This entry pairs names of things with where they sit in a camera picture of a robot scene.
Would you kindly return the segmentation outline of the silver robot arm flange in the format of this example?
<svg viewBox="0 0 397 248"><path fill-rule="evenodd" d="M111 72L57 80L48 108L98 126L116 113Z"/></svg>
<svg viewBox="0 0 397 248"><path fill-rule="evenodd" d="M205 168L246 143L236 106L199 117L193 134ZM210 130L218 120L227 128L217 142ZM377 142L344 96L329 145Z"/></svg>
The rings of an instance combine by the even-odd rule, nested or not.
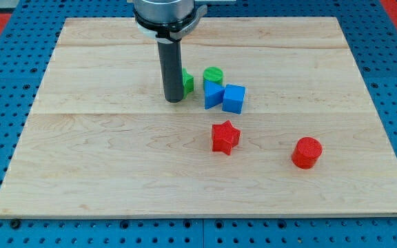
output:
<svg viewBox="0 0 397 248"><path fill-rule="evenodd" d="M135 0L137 28L159 43L173 43L189 35L207 14L207 5L195 0Z"/></svg>

